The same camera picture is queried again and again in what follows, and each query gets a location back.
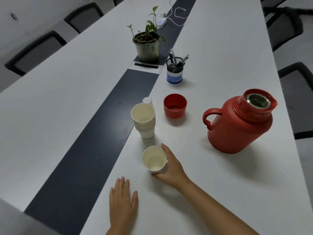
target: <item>red thermos jug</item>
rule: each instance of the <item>red thermos jug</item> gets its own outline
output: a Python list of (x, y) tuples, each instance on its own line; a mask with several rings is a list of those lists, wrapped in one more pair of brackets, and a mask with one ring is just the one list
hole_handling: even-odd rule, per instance
[[(242, 96), (227, 100), (221, 109), (204, 112), (210, 143), (223, 153), (238, 153), (268, 131), (273, 122), (272, 110), (277, 101), (266, 91), (250, 89)], [(216, 114), (213, 123), (207, 120)]]

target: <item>gray mesh backrest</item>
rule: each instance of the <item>gray mesh backrest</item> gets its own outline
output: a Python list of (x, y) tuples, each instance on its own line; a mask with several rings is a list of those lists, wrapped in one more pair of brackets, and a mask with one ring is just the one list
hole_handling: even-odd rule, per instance
[(49, 56), (53, 55), (61, 47), (62, 45), (56, 38), (50, 37), (45, 42), (30, 50), (22, 59), (15, 63), (15, 66), (28, 73)]
[(313, 130), (313, 92), (299, 71), (282, 78), (284, 92), (293, 133)]
[(264, 0), (262, 1), (262, 7), (277, 7), (286, 0)]
[(70, 22), (81, 33), (100, 18), (96, 9), (90, 8), (75, 16)]
[(267, 30), (272, 47), (284, 43), (295, 35), (292, 22), (284, 13), (281, 14)]

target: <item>chair backrest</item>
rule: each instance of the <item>chair backrest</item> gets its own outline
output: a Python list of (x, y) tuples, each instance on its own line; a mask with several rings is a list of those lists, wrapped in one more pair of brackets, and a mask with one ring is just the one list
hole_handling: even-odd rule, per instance
[(64, 21), (78, 33), (81, 33), (102, 16), (104, 16), (104, 14), (101, 9), (95, 2), (92, 2), (71, 12), (64, 18)]
[(273, 51), (303, 33), (303, 24), (296, 11), (279, 8), (266, 23)]
[(262, 7), (278, 7), (286, 0), (260, 0)]
[(313, 137), (313, 74), (299, 62), (278, 75), (295, 139)]
[(22, 49), (5, 67), (23, 76), (64, 45), (66, 41), (56, 31), (50, 31)]

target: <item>person's left hand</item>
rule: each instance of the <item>person's left hand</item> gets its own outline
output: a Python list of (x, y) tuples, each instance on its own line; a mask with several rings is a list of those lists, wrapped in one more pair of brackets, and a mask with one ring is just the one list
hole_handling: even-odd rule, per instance
[(114, 234), (128, 234), (135, 221), (138, 209), (138, 192), (131, 198), (129, 194), (129, 180), (125, 177), (117, 179), (114, 189), (110, 191), (110, 231)]

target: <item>red plastic cup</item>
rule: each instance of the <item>red plastic cup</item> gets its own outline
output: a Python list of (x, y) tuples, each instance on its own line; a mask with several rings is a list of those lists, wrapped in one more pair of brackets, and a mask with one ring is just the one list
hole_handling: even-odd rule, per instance
[(183, 116), (187, 107), (187, 100), (179, 94), (170, 94), (163, 101), (164, 111), (167, 117), (178, 119)]

